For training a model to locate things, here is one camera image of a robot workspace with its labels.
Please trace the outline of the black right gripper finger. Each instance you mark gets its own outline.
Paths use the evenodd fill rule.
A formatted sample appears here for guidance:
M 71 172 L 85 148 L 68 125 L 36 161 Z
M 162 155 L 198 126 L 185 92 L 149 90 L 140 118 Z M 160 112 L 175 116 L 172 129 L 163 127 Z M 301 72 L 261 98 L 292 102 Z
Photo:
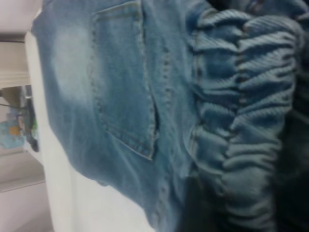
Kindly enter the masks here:
M 184 230 L 186 232 L 220 232 L 214 204 L 196 177 L 187 180 L 184 201 Z

